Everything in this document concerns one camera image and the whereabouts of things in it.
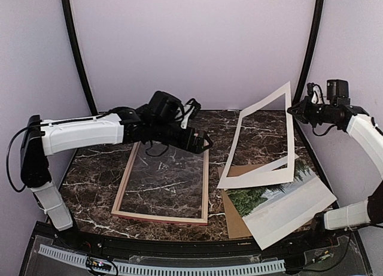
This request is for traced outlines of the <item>white mat board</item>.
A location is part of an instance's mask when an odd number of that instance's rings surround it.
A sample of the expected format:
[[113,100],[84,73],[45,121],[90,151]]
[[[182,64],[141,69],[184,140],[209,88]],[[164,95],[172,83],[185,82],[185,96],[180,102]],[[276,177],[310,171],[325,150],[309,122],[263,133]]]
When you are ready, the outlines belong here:
[[249,116],[256,111],[267,106],[279,97],[285,97],[285,108],[291,107],[291,86],[290,82],[285,83],[279,89],[265,97],[261,101],[244,108],[238,117],[238,122],[233,137],[232,145],[226,164],[224,166],[218,189],[242,189],[249,187],[270,186],[276,184],[290,183],[294,178],[294,163],[295,163],[295,145],[294,145],[294,127],[293,117],[289,113],[285,113],[286,128],[287,128],[287,156],[275,160],[271,163],[263,165],[257,169],[246,172],[237,177],[228,176],[232,160],[237,148],[239,134],[242,126],[243,118]]

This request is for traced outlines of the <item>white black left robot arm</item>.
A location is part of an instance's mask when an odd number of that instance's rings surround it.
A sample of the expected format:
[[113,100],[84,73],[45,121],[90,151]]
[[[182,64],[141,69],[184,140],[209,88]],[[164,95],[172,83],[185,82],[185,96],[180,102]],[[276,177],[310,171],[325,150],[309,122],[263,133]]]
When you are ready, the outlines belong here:
[[156,91],[149,103],[137,109],[115,107],[106,113],[67,120],[41,120],[30,117],[28,125],[16,134],[23,135],[20,148],[20,178],[30,189],[60,238],[72,250],[84,245],[68,207],[52,183],[48,156],[62,151],[101,144],[159,142],[201,154],[213,146],[208,133],[190,127],[201,105],[194,98],[186,104],[173,95]]

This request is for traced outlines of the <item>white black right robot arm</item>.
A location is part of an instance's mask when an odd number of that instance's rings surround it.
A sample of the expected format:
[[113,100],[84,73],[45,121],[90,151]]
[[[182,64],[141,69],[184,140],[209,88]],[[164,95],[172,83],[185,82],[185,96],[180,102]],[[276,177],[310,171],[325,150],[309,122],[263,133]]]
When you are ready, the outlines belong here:
[[[324,123],[347,133],[368,154],[382,174],[382,130],[362,107],[351,105],[348,82],[327,80],[326,98],[315,83],[307,84],[308,95],[287,109],[296,120],[310,124],[313,129]],[[382,227],[382,184],[365,200],[343,208],[318,213],[314,216],[313,230],[305,236],[310,248],[318,248],[327,241],[328,230],[353,230],[363,226]]]

